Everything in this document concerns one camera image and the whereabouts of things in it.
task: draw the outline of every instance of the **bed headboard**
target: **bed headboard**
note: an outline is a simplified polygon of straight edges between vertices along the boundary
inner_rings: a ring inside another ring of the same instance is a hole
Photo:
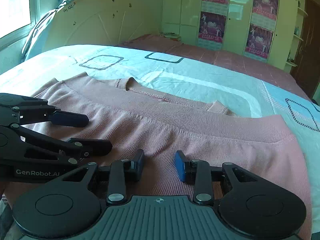
[[[117,45],[157,25],[139,0],[74,0],[54,16],[43,51],[75,44]]]

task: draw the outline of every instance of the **light blue bedsheet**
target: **light blue bedsheet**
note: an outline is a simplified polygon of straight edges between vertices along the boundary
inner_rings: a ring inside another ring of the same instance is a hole
[[[320,231],[320,108],[281,88],[228,69],[177,56],[76,45],[40,54],[0,76],[0,92],[31,95],[52,78],[82,72],[97,79],[134,77],[143,86],[203,102],[220,101],[243,117],[281,114],[304,153],[313,227]]]

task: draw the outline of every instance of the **shelf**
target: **shelf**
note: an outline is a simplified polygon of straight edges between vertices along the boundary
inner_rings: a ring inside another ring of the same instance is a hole
[[[294,34],[293,36],[294,36],[294,38],[297,38],[297,39],[303,41],[303,39],[301,39],[299,36],[297,36],[297,35],[295,35],[295,34]]]
[[[289,65],[289,66],[292,66],[292,67],[297,67],[298,65],[296,65],[296,64],[293,64],[293,63],[291,63],[291,62],[286,62],[286,65]]]
[[[298,14],[302,15],[303,17],[308,17],[308,14],[300,7],[298,7]]]

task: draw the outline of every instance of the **square pattern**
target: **square pattern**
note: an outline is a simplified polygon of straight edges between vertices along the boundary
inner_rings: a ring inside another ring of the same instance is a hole
[[[222,43],[215,41],[207,41],[204,39],[198,39],[198,47],[210,49],[210,50],[220,50],[222,49]]]
[[[203,12],[211,12],[211,13],[227,16],[227,14],[228,14],[228,5],[227,4],[215,3],[215,2],[202,1],[201,11],[203,11]]]
[[[289,111],[290,111],[290,113],[291,113],[291,115],[292,115],[292,118],[293,118],[298,124],[300,124],[300,125],[302,125],[302,126],[304,126],[304,127],[306,127],[306,128],[309,128],[309,129],[311,129],[311,130],[313,130],[313,131],[320,132],[319,127],[318,127],[318,125],[317,125],[317,123],[316,123],[313,115],[311,114],[310,110],[309,110],[307,107],[305,107],[305,106],[303,106],[302,104],[299,104],[299,103],[297,103],[297,102],[295,102],[295,101],[293,101],[293,100],[291,100],[291,99],[289,99],[289,98],[286,98],[285,101],[286,101],[286,103],[287,103],[287,105],[288,105],[288,108],[289,108]],[[312,118],[314,127],[312,127],[311,125],[305,124],[305,123],[303,123],[303,122],[299,122],[299,120],[297,119],[297,117],[295,116],[295,114],[294,114],[294,112],[293,112],[293,110],[292,110],[291,104],[296,104],[296,105],[298,105],[298,106],[303,107],[304,109],[306,109],[306,110],[308,111],[308,113],[310,114],[311,118]]]
[[[251,53],[248,53],[248,52],[244,52],[244,55],[245,55],[246,57],[249,57],[249,58],[252,58],[252,59],[255,59],[255,60],[264,62],[264,63],[267,62],[267,59],[266,59],[266,58],[262,58],[262,57],[259,57],[259,56],[257,56],[257,55],[254,55],[254,54],[251,54]]]
[[[257,25],[270,31],[274,31],[276,28],[276,21],[256,13],[252,13],[251,24]]]
[[[88,59],[86,62],[80,63],[79,66],[95,70],[105,70],[118,64],[123,59],[123,57],[113,55],[98,55]]]

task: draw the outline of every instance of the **blue gripper pad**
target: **blue gripper pad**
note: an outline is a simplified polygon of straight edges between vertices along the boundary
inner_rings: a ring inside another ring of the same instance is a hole
[[[174,154],[174,165],[176,166],[180,181],[186,182],[186,172],[185,172],[184,162],[180,158],[178,152]]]
[[[133,196],[124,205],[108,207],[96,224],[68,239],[243,240],[246,238],[226,228],[211,207],[193,204],[188,196]],[[297,239],[296,236],[287,238],[287,240]],[[24,236],[22,240],[35,239]]]

